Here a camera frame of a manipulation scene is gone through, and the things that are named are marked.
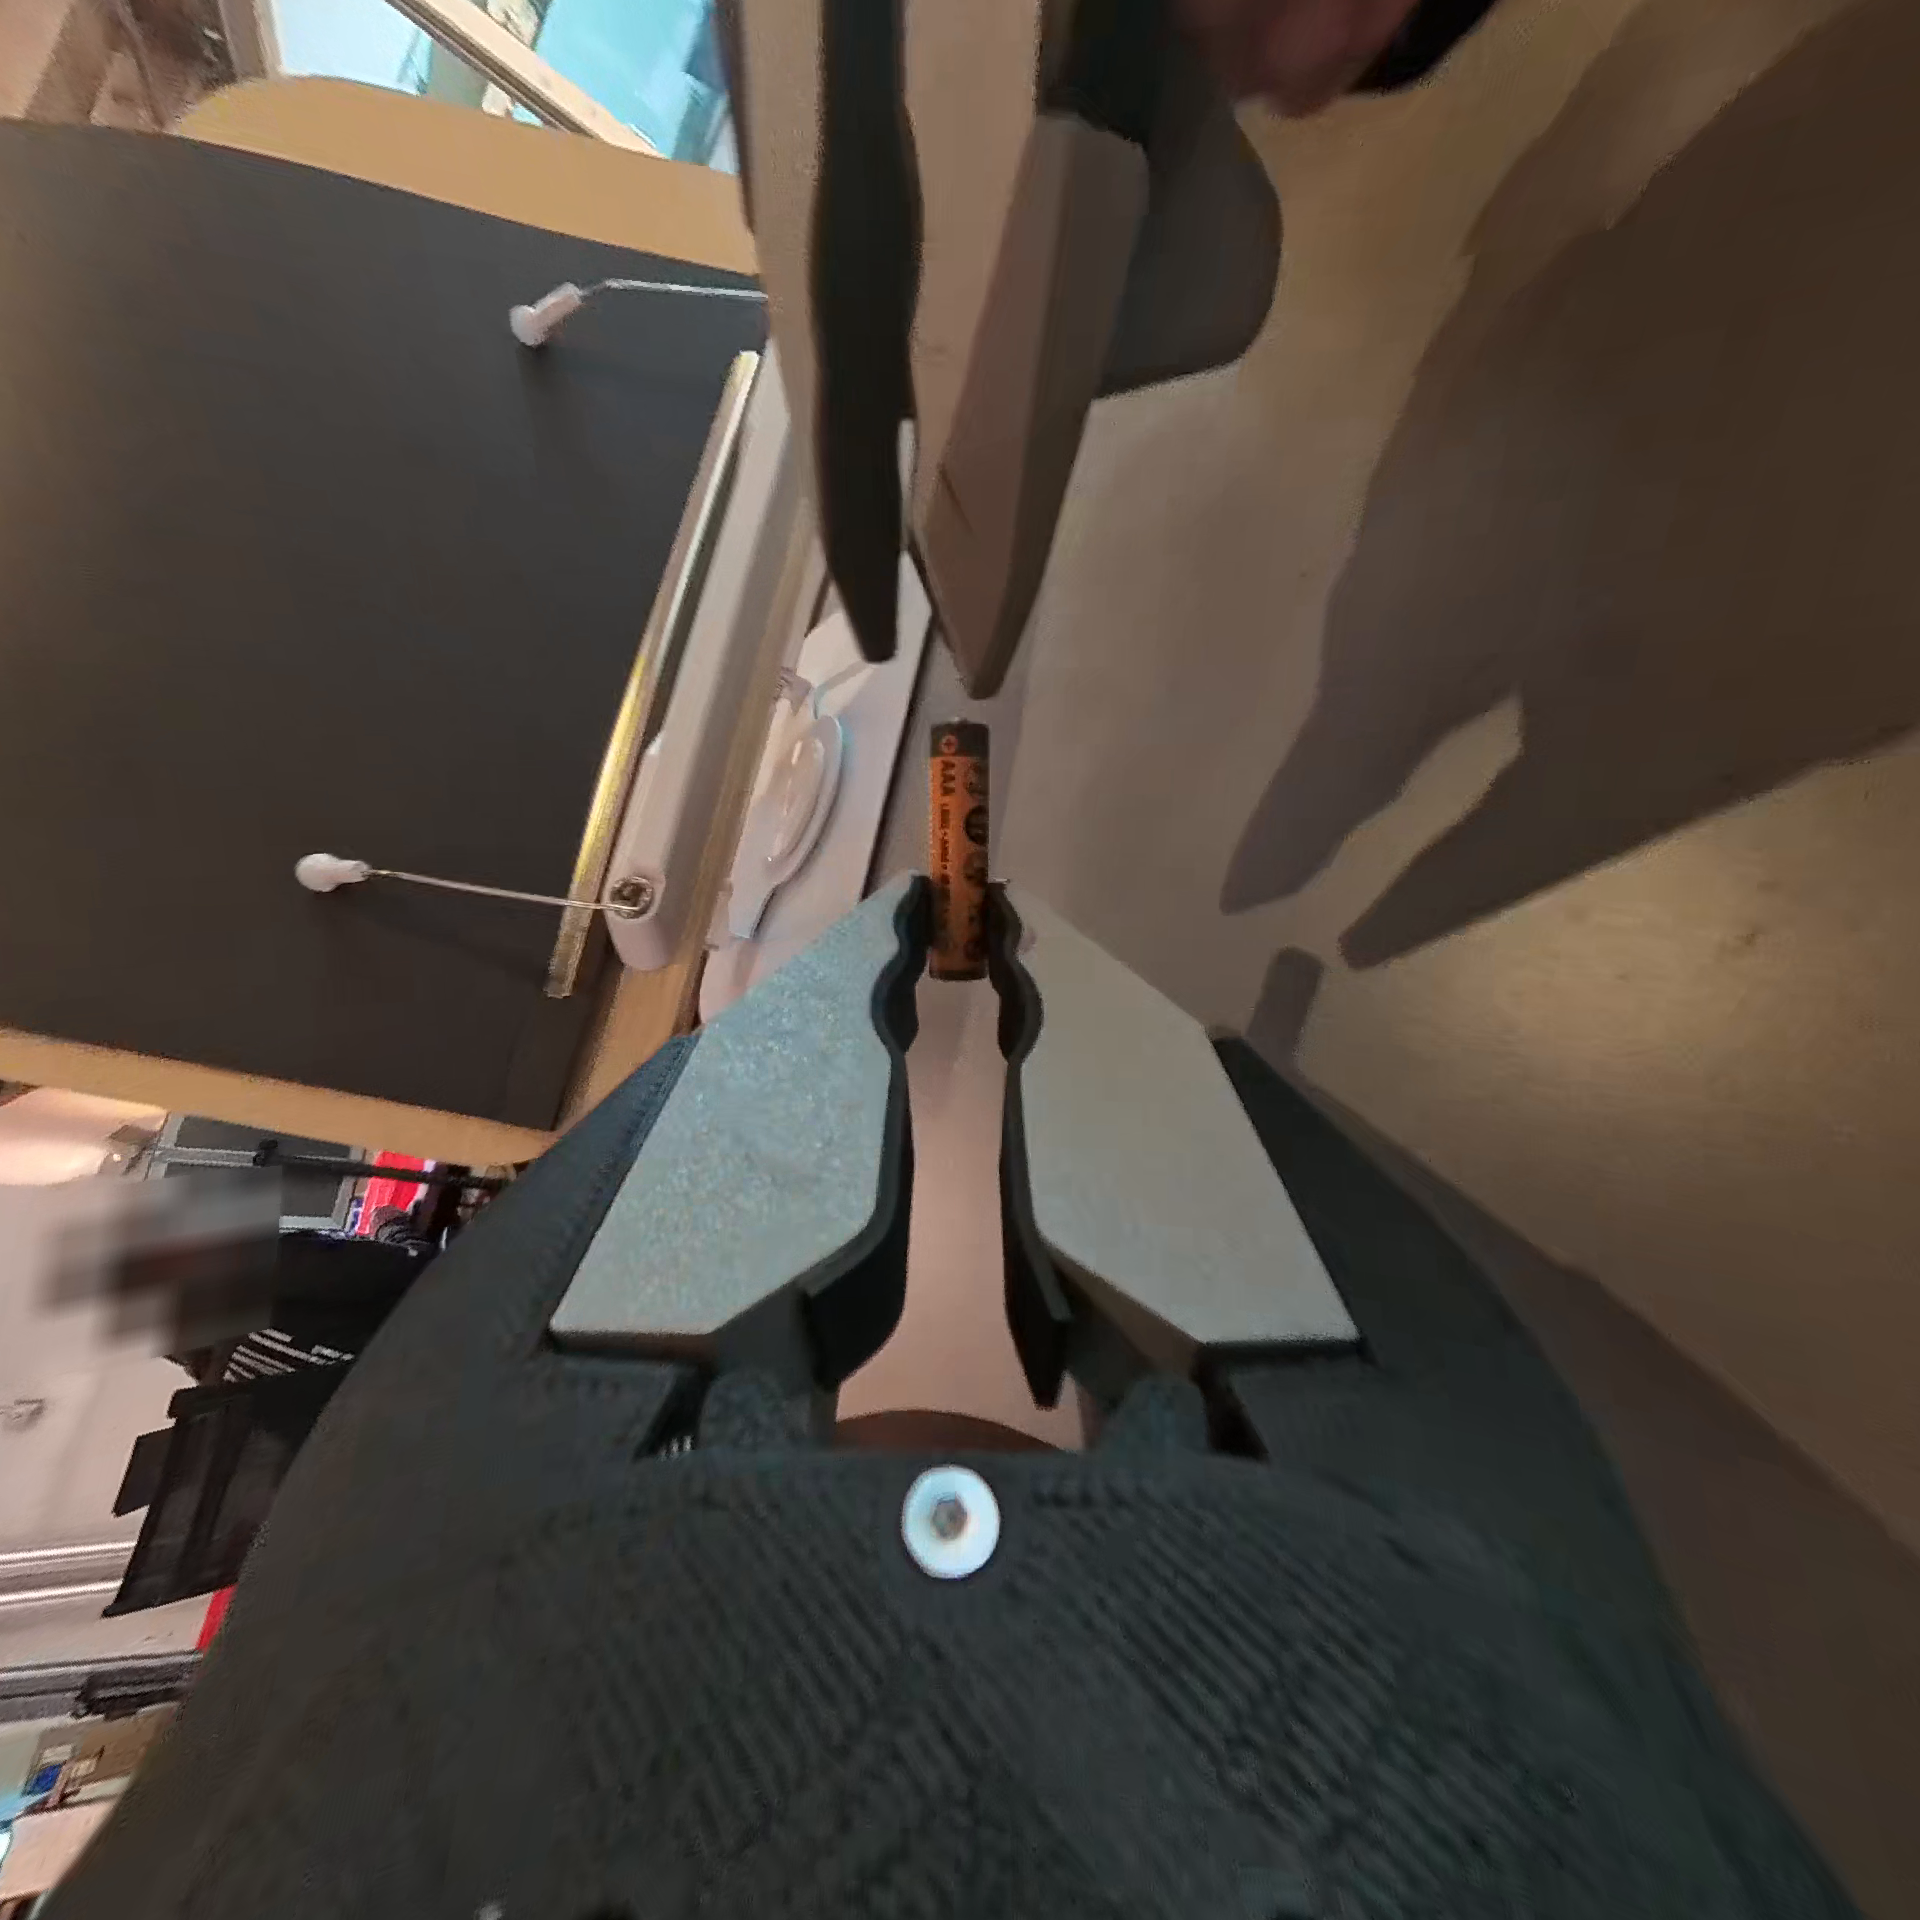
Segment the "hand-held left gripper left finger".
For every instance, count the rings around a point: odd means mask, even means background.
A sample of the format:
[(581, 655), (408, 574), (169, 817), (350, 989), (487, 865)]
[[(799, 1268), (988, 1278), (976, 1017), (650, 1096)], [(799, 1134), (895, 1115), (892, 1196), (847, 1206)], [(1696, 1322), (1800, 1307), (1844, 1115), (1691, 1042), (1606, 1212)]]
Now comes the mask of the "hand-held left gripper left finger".
[(760, 979), (691, 1048), (553, 1341), (840, 1388), (901, 1322), (922, 876)]

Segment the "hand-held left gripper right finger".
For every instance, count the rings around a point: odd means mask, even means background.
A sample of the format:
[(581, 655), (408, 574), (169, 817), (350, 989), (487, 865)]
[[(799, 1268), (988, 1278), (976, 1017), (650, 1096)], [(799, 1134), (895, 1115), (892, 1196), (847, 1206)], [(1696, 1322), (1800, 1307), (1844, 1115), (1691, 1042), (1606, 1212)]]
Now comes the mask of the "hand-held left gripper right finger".
[(1198, 1020), (1008, 884), (992, 987), (1006, 1320), (1037, 1405), (1363, 1349)]

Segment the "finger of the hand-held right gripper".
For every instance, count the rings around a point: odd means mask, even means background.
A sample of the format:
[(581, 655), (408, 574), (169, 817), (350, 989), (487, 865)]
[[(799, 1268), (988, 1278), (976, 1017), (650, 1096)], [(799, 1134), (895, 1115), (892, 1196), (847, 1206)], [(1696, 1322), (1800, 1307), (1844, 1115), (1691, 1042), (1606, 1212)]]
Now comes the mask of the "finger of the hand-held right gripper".
[(1002, 691), (1100, 396), (1148, 203), (1157, 4), (1046, 4), (945, 439), (916, 484), (924, 588), (967, 694)]
[(740, 199), (828, 582), (892, 660), (922, 269), (901, 3), (720, 3)]

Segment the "orange slim battery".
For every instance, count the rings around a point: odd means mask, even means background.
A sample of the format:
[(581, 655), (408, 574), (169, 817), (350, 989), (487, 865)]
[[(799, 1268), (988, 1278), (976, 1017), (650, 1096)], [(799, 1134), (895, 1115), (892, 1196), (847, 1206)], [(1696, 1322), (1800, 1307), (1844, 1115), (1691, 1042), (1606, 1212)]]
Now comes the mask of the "orange slim battery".
[(927, 972), (976, 983), (988, 972), (992, 733), (978, 721), (935, 724), (927, 756)]

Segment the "person's right hand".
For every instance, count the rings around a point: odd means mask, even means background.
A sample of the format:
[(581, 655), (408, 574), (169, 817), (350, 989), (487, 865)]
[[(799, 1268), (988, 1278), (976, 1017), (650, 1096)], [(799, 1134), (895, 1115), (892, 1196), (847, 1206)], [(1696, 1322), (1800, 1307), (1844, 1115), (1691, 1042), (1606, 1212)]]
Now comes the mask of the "person's right hand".
[(1350, 92), (1414, 3), (1183, 3), (1183, 33), (1229, 99), (1310, 119)]

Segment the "red plastic bin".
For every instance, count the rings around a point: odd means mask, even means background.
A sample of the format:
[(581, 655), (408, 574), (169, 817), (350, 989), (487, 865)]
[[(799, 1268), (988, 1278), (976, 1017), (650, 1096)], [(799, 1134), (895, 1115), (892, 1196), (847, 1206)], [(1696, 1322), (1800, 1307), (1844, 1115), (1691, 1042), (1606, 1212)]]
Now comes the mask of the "red plastic bin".
[(348, 1232), (384, 1244), (442, 1247), (461, 1224), (464, 1188), (448, 1165), (380, 1153), (358, 1185)]

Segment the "black wooden book stand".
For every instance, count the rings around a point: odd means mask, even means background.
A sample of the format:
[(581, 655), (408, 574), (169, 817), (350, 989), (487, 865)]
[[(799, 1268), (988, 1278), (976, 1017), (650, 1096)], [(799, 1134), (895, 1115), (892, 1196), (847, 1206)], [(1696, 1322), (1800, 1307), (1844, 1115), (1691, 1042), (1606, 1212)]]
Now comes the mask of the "black wooden book stand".
[[(5, 1078), (524, 1162), (697, 1013), (825, 582), (732, 176), (348, 83), (5, 123)], [(637, 922), (375, 880), (310, 853)]]

